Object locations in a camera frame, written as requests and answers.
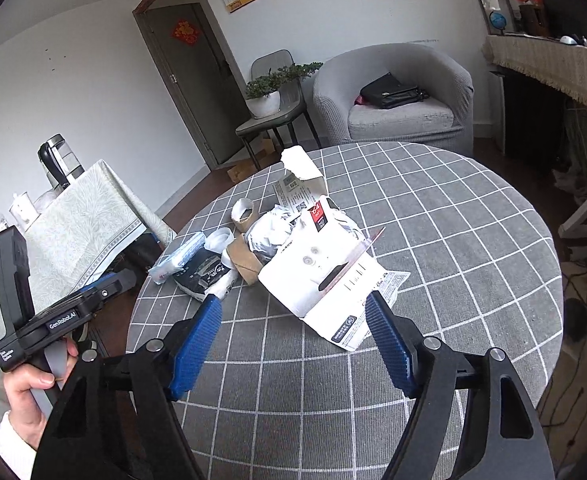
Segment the white flower pot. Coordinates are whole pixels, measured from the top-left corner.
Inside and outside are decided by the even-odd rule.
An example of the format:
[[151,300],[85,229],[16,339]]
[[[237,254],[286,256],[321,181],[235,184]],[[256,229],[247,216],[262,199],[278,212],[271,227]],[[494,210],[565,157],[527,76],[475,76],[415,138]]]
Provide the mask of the white flower pot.
[[247,99],[246,106],[248,106],[256,119],[269,117],[269,115],[280,111],[280,92],[275,91],[257,99]]

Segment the computer mouse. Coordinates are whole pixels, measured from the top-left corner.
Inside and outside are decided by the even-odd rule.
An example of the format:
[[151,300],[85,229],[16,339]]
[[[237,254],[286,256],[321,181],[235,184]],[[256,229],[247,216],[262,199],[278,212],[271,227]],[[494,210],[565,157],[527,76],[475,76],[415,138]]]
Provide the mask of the computer mouse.
[[560,38],[560,43],[564,43],[565,45],[577,45],[577,41],[571,38],[571,36],[563,36]]

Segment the gray armchair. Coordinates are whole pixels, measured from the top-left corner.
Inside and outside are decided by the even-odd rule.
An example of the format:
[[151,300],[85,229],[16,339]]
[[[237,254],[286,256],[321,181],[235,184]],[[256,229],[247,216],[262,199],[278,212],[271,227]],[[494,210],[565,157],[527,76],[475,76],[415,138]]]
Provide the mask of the gray armchair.
[[[423,88],[431,98],[392,110],[353,104],[365,85],[388,72]],[[472,155],[471,76],[428,46],[382,44],[340,54],[318,72],[313,100],[332,145],[403,140]]]

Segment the chair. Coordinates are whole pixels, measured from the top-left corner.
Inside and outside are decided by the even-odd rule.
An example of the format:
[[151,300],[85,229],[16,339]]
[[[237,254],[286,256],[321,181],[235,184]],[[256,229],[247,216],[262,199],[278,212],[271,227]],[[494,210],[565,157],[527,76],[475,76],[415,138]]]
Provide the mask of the chair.
[[[391,110],[354,105],[360,90],[391,72],[431,98]],[[316,77],[313,100],[332,145],[403,140],[473,152],[473,83],[446,54],[416,43],[367,46],[340,54]]]
[[[267,56],[254,61],[251,66],[251,79],[256,79],[261,75],[268,75],[270,70],[275,72],[279,68],[291,66],[292,64],[293,58],[288,50],[279,50],[273,54],[268,54]],[[278,133],[278,127],[286,125],[291,134],[291,142],[294,145],[298,144],[298,137],[293,128],[293,121],[302,114],[304,114],[304,117],[309,124],[309,128],[311,129],[311,133],[318,143],[318,148],[321,148],[318,132],[316,131],[316,128],[311,121],[311,117],[309,116],[309,112],[307,111],[307,102],[304,100],[304,95],[302,94],[300,80],[296,79],[295,81],[283,85],[282,88],[280,88],[280,99],[280,111],[278,113],[261,119],[250,119],[236,129],[237,136],[242,139],[242,142],[244,143],[246,150],[249,152],[251,160],[253,160],[257,170],[261,170],[262,168],[260,168],[260,163],[257,161],[256,154],[251,149],[249,142],[256,138],[256,134],[273,130],[275,138],[284,149],[284,143],[282,142],[282,137]]]

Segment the human hand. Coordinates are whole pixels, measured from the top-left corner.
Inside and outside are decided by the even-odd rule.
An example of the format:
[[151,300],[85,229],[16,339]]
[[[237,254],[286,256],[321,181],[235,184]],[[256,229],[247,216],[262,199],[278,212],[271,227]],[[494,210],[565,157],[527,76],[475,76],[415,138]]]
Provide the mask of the human hand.
[[4,375],[4,390],[11,405],[9,422],[18,436],[35,450],[40,445],[47,419],[33,399],[30,389],[48,390],[55,384],[55,379],[62,380],[62,384],[67,381],[78,361],[78,347],[72,339],[66,338],[66,341],[68,355],[64,377],[54,378],[53,374],[29,364],[23,364]]

